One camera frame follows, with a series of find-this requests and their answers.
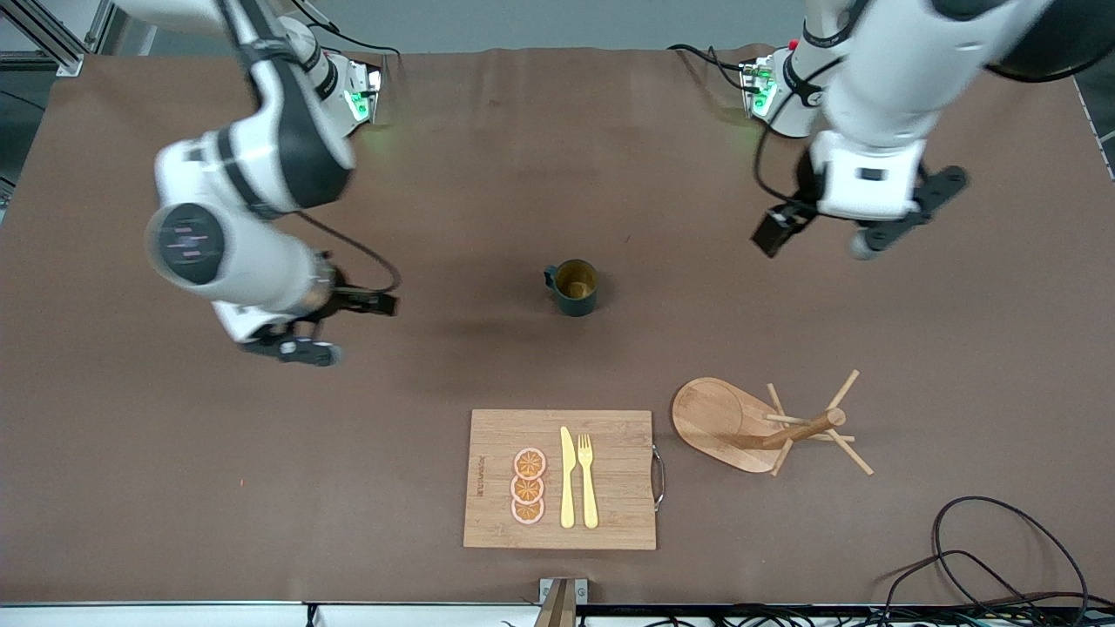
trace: metal handle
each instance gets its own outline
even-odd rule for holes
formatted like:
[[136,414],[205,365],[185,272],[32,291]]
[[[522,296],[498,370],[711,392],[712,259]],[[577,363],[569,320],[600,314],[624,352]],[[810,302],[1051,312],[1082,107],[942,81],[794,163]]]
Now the metal handle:
[[655,456],[655,461],[658,463],[658,498],[655,499],[655,513],[658,513],[659,508],[662,507],[662,499],[666,498],[666,462],[662,461],[662,456],[658,454],[658,446],[655,444],[650,445],[650,454]]

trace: wooden base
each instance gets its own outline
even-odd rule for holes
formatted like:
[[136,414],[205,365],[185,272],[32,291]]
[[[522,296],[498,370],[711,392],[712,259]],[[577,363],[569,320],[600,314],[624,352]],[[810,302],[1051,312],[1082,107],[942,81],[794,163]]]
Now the wooden base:
[[770,472],[778,460],[778,448],[739,448],[736,438],[782,431],[783,425],[765,418],[774,413],[774,407],[734,385],[704,377],[678,390],[671,415],[678,435],[694,448],[741,471]]

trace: yellow fork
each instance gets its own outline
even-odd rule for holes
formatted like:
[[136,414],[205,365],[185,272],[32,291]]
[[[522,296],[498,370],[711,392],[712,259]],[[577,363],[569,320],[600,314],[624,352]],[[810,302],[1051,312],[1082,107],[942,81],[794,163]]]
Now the yellow fork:
[[592,488],[592,438],[588,434],[576,436],[576,461],[581,463],[584,485],[584,525],[595,529],[600,524],[597,514],[597,491]]

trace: black cable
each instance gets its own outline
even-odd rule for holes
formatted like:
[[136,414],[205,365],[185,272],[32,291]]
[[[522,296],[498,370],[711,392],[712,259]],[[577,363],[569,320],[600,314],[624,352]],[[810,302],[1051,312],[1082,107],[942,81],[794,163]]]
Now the black cable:
[[[686,52],[691,52],[691,54],[697,55],[698,57],[700,57],[701,60],[704,60],[706,64],[717,65],[721,69],[735,69],[735,70],[739,69],[739,64],[733,65],[733,64],[724,62],[720,59],[716,58],[715,55],[714,56],[709,56],[708,54],[702,52],[702,51],[698,50],[697,48],[694,48],[692,46],[690,46],[688,44],[675,44],[673,46],[670,46],[669,48],[667,48],[667,50],[683,50]],[[743,60],[743,61],[739,61],[739,62],[744,64],[744,62],[754,61],[754,60],[755,59],[746,59],[746,60]]]
[[[310,11],[306,10],[306,7],[302,6],[301,0],[291,0],[291,2],[294,4],[294,7],[298,8],[299,11],[302,12],[303,16],[306,16],[306,19],[310,20],[313,23],[321,23],[321,22],[318,21],[318,18],[313,17],[312,15],[310,15]],[[328,17],[326,19],[329,20],[329,23],[328,25],[322,25],[322,26],[324,26],[327,29],[329,29],[330,32],[340,32],[340,30],[341,30],[340,27],[338,27],[336,23],[333,23],[333,20],[330,20]]]
[[730,76],[728,76],[728,70],[724,69],[725,64],[720,62],[720,58],[716,56],[716,50],[714,50],[711,46],[708,47],[708,54],[710,57],[712,57],[712,61],[716,64],[716,69],[720,70],[720,76],[723,76],[724,79],[728,81],[728,85],[731,85],[733,87],[739,89],[740,91],[747,91],[748,94],[759,93],[758,87],[747,87],[741,83],[736,83]]
[[1036,77],[1035,76],[1024,76],[1024,75],[1015,74],[1012,71],[1009,71],[1009,70],[1006,70],[1006,69],[1002,69],[1002,68],[999,68],[999,67],[995,67],[995,66],[985,66],[985,69],[987,69],[988,71],[990,71],[992,74],[997,74],[997,75],[999,75],[999,76],[1001,76],[1004,78],[1009,78],[1010,80],[1017,80],[1019,83],[1051,83],[1054,80],[1060,80],[1061,78],[1068,78],[1069,76],[1073,76],[1074,74],[1082,73],[1082,71],[1090,68],[1092,66],[1098,64],[1099,61],[1104,60],[1104,58],[1106,58],[1107,55],[1111,55],[1112,52],[1115,52],[1115,42],[1113,42],[1111,46],[1108,46],[1107,49],[1104,50],[1103,52],[1099,52],[1098,57],[1095,57],[1095,58],[1092,58],[1092,59],[1089,59],[1087,61],[1084,61],[1083,64],[1080,64],[1078,66],[1070,67],[1068,69],[1063,69],[1063,70],[1056,71],[1054,74],[1047,74],[1045,76],[1036,76]]
[[324,222],[321,222],[321,221],[319,221],[319,220],[317,220],[314,218],[310,218],[309,215],[307,215],[307,213],[304,211],[295,211],[294,215],[301,218],[302,220],[306,220],[307,222],[309,222],[310,224],[313,224],[314,226],[317,226],[318,229],[324,231],[326,233],[329,233],[330,235],[337,238],[338,240],[340,240],[340,241],[347,243],[348,245],[350,245],[350,247],[359,250],[360,252],[362,252],[362,253],[367,254],[368,257],[372,258],[376,261],[376,263],[379,263],[380,266],[382,266],[384,269],[387,270],[387,272],[391,276],[391,282],[386,288],[371,290],[372,293],[387,293],[387,292],[391,292],[391,291],[397,290],[399,288],[399,286],[403,284],[403,274],[399,273],[399,269],[396,268],[395,264],[391,263],[390,261],[388,261],[384,255],[381,255],[378,252],[371,250],[367,245],[365,245],[365,244],[362,244],[362,243],[353,240],[352,238],[346,235],[345,233],[341,233],[340,231],[333,229],[332,226],[326,224]]
[[[844,58],[841,57],[837,59],[833,59],[832,61],[828,61],[827,64],[821,66],[820,69],[807,76],[805,80],[803,80],[803,83],[805,84],[812,83],[814,78],[836,67],[843,60]],[[766,181],[763,180],[763,172],[762,172],[763,149],[766,147],[767,137],[770,136],[770,127],[774,126],[774,123],[778,119],[778,116],[782,115],[782,112],[786,108],[786,105],[789,104],[791,98],[796,98],[796,97],[797,97],[796,94],[791,94],[789,96],[787,96],[786,99],[784,99],[782,104],[778,105],[778,108],[775,109],[774,115],[770,116],[770,119],[767,120],[766,126],[763,128],[763,133],[759,135],[759,143],[758,145],[755,146],[755,160],[752,162],[752,174],[755,177],[755,182],[764,192],[770,194],[772,196],[785,203],[792,204],[798,209],[812,210],[813,208],[807,205],[806,203],[797,199],[789,197],[786,194],[775,190],[770,185],[767,185]]]
[[[1038,531],[1041,532],[1043,536],[1045,536],[1046,538],[1048,538],[1049,541],[1051,541],[1057,547],[1057,549],[1060,551],[1060,554],[1065,556],[1065,559],[1068,560],[1069,566],[1073,567],[1073,571],[1076,572],[1076,578],[1080,582],[1080,609],[1078,610],[1078,612],[1076,615],[1076,620],[1073,621],[1073,626],[1076,627],[1080,623],[1083,623],[1084,621],[1084,615],[1087,614],[1087,611],[1088,611],[1088,582],[1085,580],[1084,572],[1080,570],[1080,566],[1076,562],[1076,559],[1073,557],[1073,554],[1070,552],[1068,552],[1068,549],[1065,548],[1065,544],[1063,544],[1060,542],[1060,540],[1057,539],[1056,536],[1054,536],[1053,533],[1050,533],[1048,529],[1046,529],[1045,527],[1043,527],[1043,524],[1040,522],[1038,522],[1037,520],[1035,520],[1034,517],[1031,517],[1030,514],[1024,512],[1022,510],[1020,510],[1020,509],[1018,509],[1018,508],[1016,508],[1016,507],[1014,507],[1014,505],[1011,505],[1009,503],[1000,501],[998,499],[992,499],[990,496],[977,496],[977,495],[960,496],[959,499],[953,499],[952,501],[949,501],[948,503],[946,503],[946,505],[943,508],[941,508],[941,511],[939,511],[937,513],[937,518],[933,520],[933,553],[935,556],[940,556],[941,568],[944,570],[944,573],[948,575],[949,580],[952,581],[952,585],[956,586],[957,589],[960,590],[960,592],[963,596],[968,597],[968,599],[970,601],[972,601],[973,604],[978,605],[980,607],[980,609],[983,609],[983,610],[986,610],[988,612],[993,614],[993,611],[987,605],[985,605],[979,599],[977,599],[976,597],[973,597],[971,595],[971,592],[969,592],[968,589],[964,588],[960,583],[960,580],[957,579],[957,576],[952,572],[952,569],[949,568],[949,562],[943,559],[943,554],[942,554],[942,551],[941,551],[941,523],[943,522],[946,514],[948,514],[949,510],[951,510],[956,505],[958,505],[960,503],[963,503],[963,502],[967,502],[967,501],[980,501],[980,502],[983,502],[983,503],[991,503],[992,505],[1002,508],[1002,509],[1005,509],[1005,510],[1014,513],[1015,515],[1021,518],[1026,522],[1028,522],[1031,525],[1034,525]],[[1010,591],[1016,597],[1020,598],[1022,596],[1017,590],[1011,589]]]
[[[980,502],[991,503],[993,505],[1010,511],[1011,513],[1018,515],[1026,522],[1034,525],[1046,538],[1048,538],[1058,548],[1058,550],[1060,550],[1063,556],[1065,556],[1065,559],[1073,567],[1073,570],[1076,572],[1077,579],[1080,582],[1080,591],[1022,594],[1018,591],[1017,588],[1011,586],[1010,582],[1008,582],[1002,576],[996,572],[995,569],[989,567],[987,563],[985,563],[982,560],[980,560],[972,553],[960,549],[944,550],[941,542],[941,524],[946,515],[952,508],[967,501],[980,501]],[[1037,520],[1035,520],[1034,517],[1029,515],[1028,513],[1024,512],[1022,510],[1014,505],[1010,505],[1008,503],[988,496],[972,495],[972,496],[961,496],[959,499],[953,499],[952,501],[948,502],[943,508],[941,508],[941,510],[937,514],[937,518],[933,520],[932,540],[933,540],[933,554],[908,568],[905,571],[902,572],[902,575],[898,577],[898,579],[894,580],[893,583],[891,583],[890,590],[886,594],[886,604],[883,606],[882,611],[878,614],[872,612],[872,615],[866,620],[850,627],[874,627],[874,626],[889,627],[891,625],[892,617],[896,617],[900,614],[905,614],[905,611],[902,610],[902,608],[896,608],[896,609],[892,608],[892,605],[894,602],[894,596],[899,587],[910,576],[934,563],[939,563],[941,566],[946,575],[952,581],[952,585],[956,586],[957,589],[961,594],[963,594],[964,597],[967,597],[970,601],[972,601],[972,604],[967,606],[941,608],[941,610],[934,615],[934,618],[929,620],[930,623],[944,621],[944,620],[956,621],[959,619],[966,626],[973,627],[981,625],[982,623],[980,621],[991,617],[995,619],[1011,623],[1014,625],[1018,625],[1020,627],[1035,627],[1035,626],[1098,627],[1099,625],[1115,625],[1115,616],[1106,619],[1103,618],[1094,620],[1084,619],[1085,614],[1088,611],[1088,601],[1095,600],[1097,602],[1104,604],[1105,606],[1107,606],[1107,608],[1111,609],[1115,609],[1115,602],[1112,602],[1111,600],[1105,599],[1103,597],[1096,597],[1095,595],[1088,594],[1087,581],[1085,581],[1084,573],[1080,570],[1079,565],[1076,562],[1076,559],[1073,558],[1073,556],[1068,552],[1068,549],[1065,548],[1065,546],[1060,542],[1060,540],[1058,540],[1053,533],[1050,533],[1049,530],[1047,530]],[[980,567],[985,572],[990,575],[1000,586],[1007,589],[1011,596],[1005,600],[995,600],[986,602],[977,599],[971,592],[968,591],[967,588],[963,587],[962,583],[960,583],[959,579],[952,572],[951,568],[949,568],[948,558],[952,556],[963,557],[976,563],[976,566]],[[1059,616],[1055,614],[1045,612],[1041,610],[1041,608],[1034,605],[1036,601],[1055,599],[1055,598],[1080,599],[1082,601],[1080,607],[1077,611],[1076,618],[1072,623],[1066,623]],[[919,618],[919,620],[925,620],[925,619],[927,617],[924,616]]]
[[398,48],[391,48],[390,46],[372,46],[371,44],[365,44],[363,41],[360,41],[359,39],[353,39],[353,38],[349,37],[348,35],[345,35],[343,32],[341,32],[340,27],[337,26],[336,23],[333,23],[333,20],[329,20],[329,18],[326,18],[327,20],[329,20],[329,23],[323,23],[323,22],[318,21],[318,18],[313,17],[312,15],[310,15],[310,11],[306,10],[306,7],[302,6],[302,1],[301,0],[292,0],[292,2],[294,3],[295,7],[298,7],[299,11],[302,11],[302,15],[306,16],[306,19],[310,20],[310,23],[306,25],[307,28],[322,28],[327,32],[331,32],[331,33],[336,35],[337,37],[340,37],[341,39],[348,41],[349,44],[356,44],[357,46],[362,46],[362,47],[371,49],[371,50],[381,50],[381,51],[387,51],[387,52],[394,52],[395,56],[399,58],[399,60],[403,60],[403,52],[400,52],[398,50]]
[[47,112],[47,107],[43,107],[42,105],[40,105],[38,103],[28,100],[27,98],[25,98],[22,96],[17,96],[16,94],[12,94],[11,91],[8,91],[7,89],[0,89],[0,94],[3,94],[4,96],[8,96],[9,98],[16,98],[17,100],[27,103],[27,104],[31,105],[32,107],[39,109],[42,113]]
[[759,93],[757,87],[745,86],[741,83],[737,83],[734,78],[731,78],[730,75],[728,75],[729,69],[739,71],[739,66],[741,64],[754,61],[755,59],[745,59],[743,61],[739,61],[738,64],[728,64],[720,60],[720,57],[716,55],[716,49],[714,49],[711,46],[708,47],[708,52],[701,52],[700,50],[694,48],[692,46],[689,46],[688,44],[675,44],[673,46],[667,48],[667,50],[682,50],[686,52],[692,52],[694,55],[700,57],[702,61],[716,66],[716,69],[720,70],[720,76],[723,76],[724,79],[728,81],[728,85],[731,85],[733,87],[739,89],[740,91],[747,91],[748,94]]
[[678,620],[677,618],[667,618],[666,620],[659,620],[658,623],[651,623],[650,625],[643,625],[643,627],[662,627],[663,625],[670,625],[671,627],[696,627],[692,623],[686,623],[685,620]]
[[365,44],[363,41],[360,41],[359,39],[353,39],[353,38],[349,37],[348,35],[345,35],[343,32],[341,32],[339,30],[332,30],[328,26],[326,26],[323,23],[320,23],[320,22],[313,22],[313,23],[306,25],[306,26],[307,26],[307,28],[323,28],[327,31],[336,35],[337,37],[340,37],[341,39],[343,39],[343,40],[346,40],[346,41],[348,41],[350,44],[356,44],[357,46],[362,46],[362,47],[369,48],[371,50],[380,50],[380,51],[394,52],[395,56],[398,57],[399,59],[403,58],[403,52],[400,52],[398,50],[398,48],[391,48],[390,46],[372,46],[371,44]]

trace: yellow knife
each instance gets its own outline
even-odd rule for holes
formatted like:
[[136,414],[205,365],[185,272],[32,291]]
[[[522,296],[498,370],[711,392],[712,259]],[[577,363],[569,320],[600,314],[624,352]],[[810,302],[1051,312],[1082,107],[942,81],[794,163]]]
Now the yellow knife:
[[561,427],[561,525],[573,528],[573,469],[576,467],[576,448],[569,430]]

